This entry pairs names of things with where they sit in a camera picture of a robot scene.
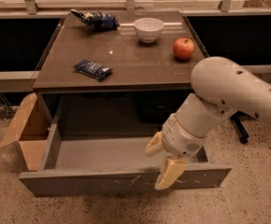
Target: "bowl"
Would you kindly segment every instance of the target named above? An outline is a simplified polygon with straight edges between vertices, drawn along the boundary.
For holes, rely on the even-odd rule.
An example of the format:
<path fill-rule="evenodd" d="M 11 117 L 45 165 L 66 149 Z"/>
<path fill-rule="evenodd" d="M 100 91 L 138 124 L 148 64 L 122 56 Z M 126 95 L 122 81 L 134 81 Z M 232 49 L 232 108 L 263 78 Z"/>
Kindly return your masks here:
<path fill-rule="evenodd" d="M 162 33 L 164 23 L 154 18 L 138 19 L 134 22 L 136 35 L 145 43 L 155 41 Z"/>

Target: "terrazzo floor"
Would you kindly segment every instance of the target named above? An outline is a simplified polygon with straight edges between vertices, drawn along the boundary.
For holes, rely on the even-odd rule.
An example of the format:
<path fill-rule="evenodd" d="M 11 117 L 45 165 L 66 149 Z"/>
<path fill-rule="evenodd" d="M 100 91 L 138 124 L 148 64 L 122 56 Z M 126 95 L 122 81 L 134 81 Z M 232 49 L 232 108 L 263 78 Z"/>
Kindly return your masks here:
<path fill-rule="evenodd" d="M 0 141 L 11 121 L 3 116 L 0 109 Z M 271 223 L 271 129 L 243 124 L 247 145 L 230 120 L 209 133 L 213 161 L 233 165 L 218 189 L 36 198 L 18 179 L 25 169 L 19 150 L 0 149 L 0 224 Z"/>

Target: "cardboard box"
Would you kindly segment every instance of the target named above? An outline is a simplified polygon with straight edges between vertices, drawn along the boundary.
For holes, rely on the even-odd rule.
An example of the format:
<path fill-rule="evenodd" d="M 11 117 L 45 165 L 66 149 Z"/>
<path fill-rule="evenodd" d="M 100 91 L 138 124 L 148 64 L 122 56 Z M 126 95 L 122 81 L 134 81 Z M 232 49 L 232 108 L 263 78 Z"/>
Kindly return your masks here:
<path fill-rule="evenodd" d="M 44 153 L 50 124 L 36 94 L 23 98 L 0 147 L 19 144 L 29 171 L 36 171 Z"/>

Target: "apple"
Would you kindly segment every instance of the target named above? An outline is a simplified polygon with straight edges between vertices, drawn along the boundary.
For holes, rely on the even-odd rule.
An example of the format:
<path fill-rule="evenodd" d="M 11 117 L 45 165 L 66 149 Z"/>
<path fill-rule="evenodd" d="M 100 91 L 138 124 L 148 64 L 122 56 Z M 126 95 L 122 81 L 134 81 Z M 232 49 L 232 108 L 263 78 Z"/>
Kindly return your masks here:
<path fill-rule="evenodd" d="M 181 37 L 178 38 L 173 45 L 174 55 L 181 59 L 189 59 L 194 52 L 194 43 L 190 38 Z"/>

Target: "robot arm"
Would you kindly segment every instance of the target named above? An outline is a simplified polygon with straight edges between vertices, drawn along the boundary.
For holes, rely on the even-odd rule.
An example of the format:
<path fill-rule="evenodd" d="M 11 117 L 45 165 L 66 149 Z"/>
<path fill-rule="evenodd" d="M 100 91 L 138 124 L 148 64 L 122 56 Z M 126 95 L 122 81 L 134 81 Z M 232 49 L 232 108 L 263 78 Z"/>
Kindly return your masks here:
<path fill-rule="evenodd" d="M 195 94 L 190 94 L 164 123 L 162 131 L 154 135 L 145 150 L 146 155 L 165 149 L 173 154 L 175 161 L 183 162 L 199 151 L 213 126 L 237 110 L 271 126 L 271 84 L 237 63 L 222 57 L 206 58 L 194 67 L 191 83 Z M 157 180 L 156 189 L 168 188 L 172 180 L 178 178 L 166 182 L 164 172 Z M 182 168 L 174 171 L 175 175 L 182 172 Z"/>

